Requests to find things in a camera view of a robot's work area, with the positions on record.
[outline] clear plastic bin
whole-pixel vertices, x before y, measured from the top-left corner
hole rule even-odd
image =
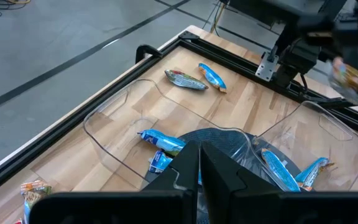
[[[261,158],[263,148],[276,152],[282,162],[286,161],[286,168],[293,177],[320,157],[334,162],[334,166],[315,179],[315,191],[343,191],[350,190],[355,183],[358,185],[358,134],[315,103],[302,103],[251,143],[252,152],[263,164],[264,171],[283,190],[288,188]]]
[[[250,149],[250,139],[241,130],[220,128],[205,120],[164,96],[152,80],[133,81],[90,113],[83,125],[102,164],[138,190],[150,182],[146,177],[149,158],[158,150],[141,139],[138,133],[145,129],[157,129],[185,142],[189,140],[186,134],[200,129],[234,133],[237,144],[223,151],[242,165]],[[202,138],[216,138],[216,132],[204,131]]]

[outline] wooden table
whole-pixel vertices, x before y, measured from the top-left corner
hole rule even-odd
[[[200,28],[189,26],[187,30],[252,62],[258,63],[260,61],[259,55],[209,34]],[[227,85],[227,94],[221,94],[214,89],[203,94],[192,90],[184,90],[172,85],[165,78],[163,72],[165,69],[176,69],[192,74],[195,78],[206,82],[197,69],[199,62],[210,64],[212,69],[220,74]],[[107,86],[124,77],[126,73],[123,73]],[[153,68],[145,72],[141,78],[153,80],[158,84],[164,95],[200,117],[218,126],[239,128],[254,135],[263,133],[298,106],[298,103],[181,47],[175,49]],[[307,82],[310,89],[330,97],[337,96],[337,93],[330,87],[310,79]],[[141,111],[136,111],[136,108],[132,109],[127,112],[126,116],[141,113]],[[107,116],[97,114],[95,117],[97,120],[93,121],[93,125],[103,128],[111,124],[111,120]],[[7,156],[0,164],[18,153],[27,144]],[[131,153],[126,153],[122,159],[136,171],[145,173],[149,165],[147,159],[152,157],[154,152],[155,149],[135,150],[131,151]],[[13,223],[22,217],[23,197],[19,193],[19,187],[24,182],[44,180],[53,187],[54,192],[133,191],[142,187],[142,179],[138,176],[131,174],[125,168],[115,167],[111,169],[111,167],[104,166],[102,162],[106,163],[106,161],[103,161],[103,156],[102,159],[98,156],[97,151],[94,149],[94,144],[84,132],[82,125],[77,126],[36,160],[0,186],[0,223]]]

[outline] blue snack wrapper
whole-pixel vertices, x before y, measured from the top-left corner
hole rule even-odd
[[[283,183],[293,192],[299,192],[300,188],[285,168],[284,164],[281,163],[280,159],[271,151],[262,149],[262,158],[266,162],[268,168],[280,179]]]
[[[154,154],[154,158],[150,161],[149,171],[159,174],[162,173],[165,168],[171,163],[172,158],[167,157],[162,151],[157,151]],[[198,171],[198,184],[201,185],[201,171]]]
[[[198,69],[205,76],[207,81],[212,84],[212,86],[214,86],[221,92],[226,92],[226,85],[224,84],[222,78],[216,72],[214,72],[212,69],[210,69],[207,65],[203,63],[198,64]]]
[[[310,191],[312,189],[313,182],[318,174],[330,166],[333,166],[329,159],[321,157],[314,161],[308,168],[302,171],[295,177],[295,181],[298,182],[299,187]]]
[[[166,153],[176,156],[183,147],[185,147],[185,142],[179,140],[175,137],[166,136],[164,133],[157,131],[155,129],[148,129],[142,132],[139,132],[141,138],[144,141],[147,141],[160,149],[163,149]]]

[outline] concrete floor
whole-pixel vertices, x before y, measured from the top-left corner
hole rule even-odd
[[[133,66],[140,44],[158,47],[189,25],[209,30],[216,3],[49,0],[3,12],[0,100],[20,95],[0,105],[0,160]],[[221,37],[260,54],[273,47],[283,28],[274,26],[272,32],[236,10],[225,10],[218,25]],[[114,42],[103,47],[109,41]],[[86,51],[89,57],[77,56]],[[48,73],[70,59],[68,68]],[[316,67],[326,71],[323,63]],[[326,83],[322,73],[307,75]],[[22,91],[29,82],[39,84]]]

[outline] wooden tabletop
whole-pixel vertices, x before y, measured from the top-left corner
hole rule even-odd
[[[189,26],[186,30],[247,60],[255,63],[260,61],[259,55],[198,27]],[[226,94],[213,88],[200,92],[174,86],[166,79],[163,72],[165,69],[181,70],[206,83],[197,69],[200,62],[206,63],[221,76],[227,86]],[[123,73],[107,86],[114,84],[127,73]],[[13,223],[22,217],[24,200],[19,188],[20,184],[24,182],[43,180],[53,187],[54,192],[136,191],[141,189],[145,184],[142,176],[147,172],[148,159],[153,156],[156,149],[146,142],[134,140],[135,133],[126,131],[129,121],[136,121],[131,123],[131,128],[134,130],[157,127],[174,136],[198,128],[216,126],[238,128],[254,135],[260,135],[298,106],[298,103],[182,47],[176,48],[146,71],[141,78],[154,81],[166,98],[155,97],[159,93],[152,82],[139,82],[139,85],[147,86],[147,89],[133,89],[127,106],[124,105],[120,109],[125,113],[119,115],[113,113],[117,111],[117,104],[111,104],[105,110],[96,113],[86,125],[110,153],[124,161],[139,175],[129,171],[111,156],[106,156],[105,152],[98,149],[98,146],[84,132],[81,124],[0,187],[0,223]],[[330,97],[337,96],[328,86],[310,79],[307,82],[310,89]],[[191,117],[191,119],[188,118],[191,122],[183,125],[180,121],[185,114]],[[172,126],[175,127],[175,131],[169,128]],[[13,152],[5,160],[24,147]],[[353,161],[358,154],[352,156],[349,161]]]

